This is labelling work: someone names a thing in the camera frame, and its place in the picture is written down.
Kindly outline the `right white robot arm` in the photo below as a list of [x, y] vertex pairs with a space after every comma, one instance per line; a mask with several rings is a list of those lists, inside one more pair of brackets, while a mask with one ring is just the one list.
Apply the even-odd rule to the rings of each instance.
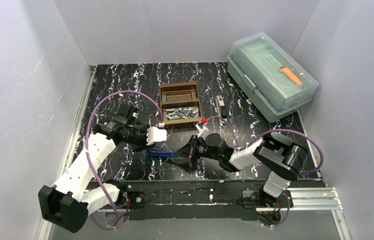
[[206, 138], [193, 135], [189, 142], [174, 152], [177, 157], [191, 161], [208, 158], [218, 161], [225, 171], [233, 173], [262, 163], [271, 170], [259, 191], [238, 199], [244, 207], [275, 207], [280, 195], [291, 182], [298, 179], [308, 158], [308, 151], [292, 139], [272, 132], [243, 150], [230, 147], [218, 133]]

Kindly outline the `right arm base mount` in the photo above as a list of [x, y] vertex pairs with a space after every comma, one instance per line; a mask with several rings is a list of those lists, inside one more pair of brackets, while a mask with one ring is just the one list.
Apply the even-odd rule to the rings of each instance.
[[286, 221], [294, 206], [288, 190], [283, 190], [279, 197], [272, 197], [262, 189], [258, 191], [245, 190], [242, 192], [242, 197], [235, 202], [245, 209], [266, 209], [257, 212], [258, 221], [263, 227], [272, 229]]

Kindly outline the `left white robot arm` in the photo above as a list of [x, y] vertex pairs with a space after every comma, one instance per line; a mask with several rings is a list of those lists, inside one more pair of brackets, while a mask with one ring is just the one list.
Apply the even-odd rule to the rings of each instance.
[[138, 121], [138, 109], [133, 106], [123, 106], [111, 118], [99, 121], [65, 173], [51, 186], [39, 190], [43, 219], [76, 233], [92, 213], [108, 204], [116, 206], [127, 201], [128, 186], [117, 180], [107, 180], [90, 191], [86, 188], [119, 143], [145, 150], [165, 140], [164, 130]]

